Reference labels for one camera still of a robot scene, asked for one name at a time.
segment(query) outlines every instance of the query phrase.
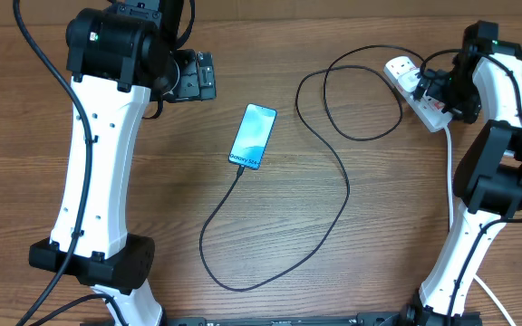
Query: white cable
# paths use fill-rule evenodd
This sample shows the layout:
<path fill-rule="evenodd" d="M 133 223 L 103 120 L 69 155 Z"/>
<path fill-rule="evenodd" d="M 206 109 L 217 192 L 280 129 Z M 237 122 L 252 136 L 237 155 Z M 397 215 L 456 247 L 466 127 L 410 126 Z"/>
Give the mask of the white cable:
<path fill-rule="evenodd" d="M 447 163 L 446 163 L 446 188 L 448 192 L 448 198 L 449 198 L 449 229 L 452 226 L 452 223 L 454 223 L 454 203 L 452 202 L 452 138 L 450 137 L 450 130 L 449 127 L 444 127 L 444 132 L 446 133 L 446 142 L 447 142 Z M 498 309 L 503 313 L 503 316 L 507 319 L 507 322 L 511 326 L 517 326 L 513 319 L 511 318 L 511 315 L 508 314 L 507 309 L 503 306 L 503 304 L 497 299 L 497 296 L 488 288 L 488 286 L 482 282 L 482 280 L 475 275 L 474 280 L 480 285 L 483 290 L 487 293 L 487 295 L 490 297 L 490 299 L 497 305 Z"/>

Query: power strip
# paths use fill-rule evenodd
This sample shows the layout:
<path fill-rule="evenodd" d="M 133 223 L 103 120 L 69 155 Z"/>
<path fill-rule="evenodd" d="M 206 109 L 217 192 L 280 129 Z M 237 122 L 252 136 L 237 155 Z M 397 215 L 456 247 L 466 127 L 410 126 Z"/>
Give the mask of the power strip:
<path fill-rule="evenodd" d="M 384 72 L 430 132 L 444 129 L 450 123 L 452 113 L 442 113 L 444 103 L 441 101 L 433 99 L 426 93 L 420 101 L 414 100 L 412 92 L 420 80 L 420 69 L 412 63 L 409 57 L 400 56 L 388 61 L 384 66 Z"/>

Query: phone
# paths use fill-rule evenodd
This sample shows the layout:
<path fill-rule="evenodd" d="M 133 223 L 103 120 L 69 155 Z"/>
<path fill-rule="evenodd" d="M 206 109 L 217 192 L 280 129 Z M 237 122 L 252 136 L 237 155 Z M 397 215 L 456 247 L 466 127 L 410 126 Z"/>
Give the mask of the phone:
<path fill-rule="evenodd" d="M 276 110 L 256 104 L 247 105 L 228 161 L 246 168 L 259 169 L 276 117 Z"/>

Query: smartphone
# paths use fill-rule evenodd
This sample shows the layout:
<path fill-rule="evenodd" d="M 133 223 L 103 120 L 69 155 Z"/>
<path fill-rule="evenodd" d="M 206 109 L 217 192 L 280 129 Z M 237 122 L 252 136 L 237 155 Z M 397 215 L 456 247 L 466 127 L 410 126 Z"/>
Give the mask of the smartphone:
<path fill-rule="evenodd" d="M 276 110 L 256 104 L 247 105 L 228 161 L 246 168 L 259 169 L 276 117 Z"/>

